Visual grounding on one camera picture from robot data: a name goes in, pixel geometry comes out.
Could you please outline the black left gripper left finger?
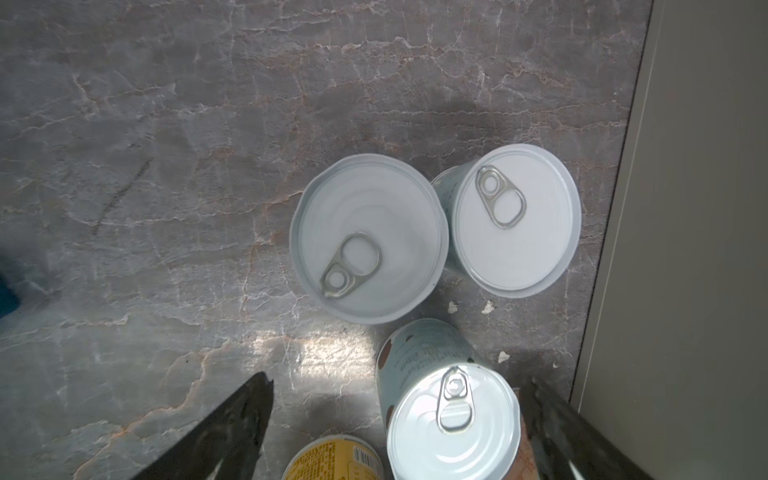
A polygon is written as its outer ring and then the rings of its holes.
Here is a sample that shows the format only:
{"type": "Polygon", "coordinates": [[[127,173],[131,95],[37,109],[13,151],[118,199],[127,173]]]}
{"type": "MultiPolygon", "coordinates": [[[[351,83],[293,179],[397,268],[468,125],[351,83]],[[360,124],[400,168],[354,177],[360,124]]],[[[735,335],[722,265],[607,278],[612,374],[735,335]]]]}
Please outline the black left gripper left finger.
{"type": "Polygon", "coordinates": [[[237,391],[147,466],[138,479],[251,479],[274,405],[264,372],[237,391]]]}

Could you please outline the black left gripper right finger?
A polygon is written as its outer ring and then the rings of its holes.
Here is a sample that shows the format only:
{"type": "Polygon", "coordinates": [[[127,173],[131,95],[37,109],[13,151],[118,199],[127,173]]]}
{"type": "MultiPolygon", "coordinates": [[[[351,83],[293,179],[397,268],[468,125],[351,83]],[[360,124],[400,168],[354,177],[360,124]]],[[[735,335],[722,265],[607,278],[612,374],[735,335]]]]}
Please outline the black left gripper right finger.
{"type": "Polygon", "coordinates": [[[545,382],[529,378],[519,401],[541,479],[651,479],[545,382]]]}

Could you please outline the yellow labelled can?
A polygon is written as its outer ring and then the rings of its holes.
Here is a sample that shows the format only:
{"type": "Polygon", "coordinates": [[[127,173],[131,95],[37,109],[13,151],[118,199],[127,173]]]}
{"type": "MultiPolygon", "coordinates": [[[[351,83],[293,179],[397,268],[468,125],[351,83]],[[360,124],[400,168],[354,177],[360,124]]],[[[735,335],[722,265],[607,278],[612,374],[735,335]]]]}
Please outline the yellow labelled can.
{"type": "Polygon", "coordinates": [[[383,480],[382,461],[371,445],[346,434],[319,438],[289,462],[283,480],[383,480]]]}

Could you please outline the light blue labelled can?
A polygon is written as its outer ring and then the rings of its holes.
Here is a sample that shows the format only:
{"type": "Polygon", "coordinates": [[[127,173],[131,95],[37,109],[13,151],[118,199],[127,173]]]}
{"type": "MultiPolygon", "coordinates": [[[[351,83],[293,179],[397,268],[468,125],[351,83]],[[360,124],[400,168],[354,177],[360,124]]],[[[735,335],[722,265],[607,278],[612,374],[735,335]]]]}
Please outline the light blue labelled can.
{"type": "Polygon", "coordinates": [[[314,301],[341,319],[377,325],[403,317],[434,290],[449,228],[435,189],[415,168],[356,154],[306,187],[289,249],[314,301]]]}

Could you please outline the grey metal cabinet counter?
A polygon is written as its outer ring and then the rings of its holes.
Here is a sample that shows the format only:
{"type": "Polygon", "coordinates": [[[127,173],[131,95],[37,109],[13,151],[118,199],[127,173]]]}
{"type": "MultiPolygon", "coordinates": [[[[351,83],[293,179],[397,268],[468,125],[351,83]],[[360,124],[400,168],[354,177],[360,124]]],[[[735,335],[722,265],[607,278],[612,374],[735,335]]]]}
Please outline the grey metal cabinet counter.
{"type": "Polygon", "coordinates": [[[767,475],[767,5],[653,4],[573,406],[656,479],[767,475]]]}

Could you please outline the teal can middle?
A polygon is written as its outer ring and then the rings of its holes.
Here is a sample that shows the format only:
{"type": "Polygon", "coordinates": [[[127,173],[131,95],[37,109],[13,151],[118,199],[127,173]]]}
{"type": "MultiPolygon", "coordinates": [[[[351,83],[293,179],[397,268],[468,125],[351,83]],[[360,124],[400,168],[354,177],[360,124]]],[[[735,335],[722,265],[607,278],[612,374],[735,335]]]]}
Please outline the teal can middle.
{"type": "Polygon", "coordinates": [[[509,383],[439,319],[396,330],[376,360],[386,452],[396,479],[502,479],[522,437],[509,383]]]}

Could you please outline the teal can near cabinet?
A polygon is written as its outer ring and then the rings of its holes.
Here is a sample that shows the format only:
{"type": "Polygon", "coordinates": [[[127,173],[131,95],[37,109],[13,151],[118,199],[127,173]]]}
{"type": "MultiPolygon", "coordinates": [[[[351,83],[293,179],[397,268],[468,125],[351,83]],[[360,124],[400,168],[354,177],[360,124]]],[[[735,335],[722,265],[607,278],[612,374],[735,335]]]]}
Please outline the teal can near cabinet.
{"type": "Polygon", "coordinates": [[[565,165],[530,144],[497,148],[431,182],[449,225],[448,269],[517,299],[554,284],[575,254],[581,202],[565,165]]]}

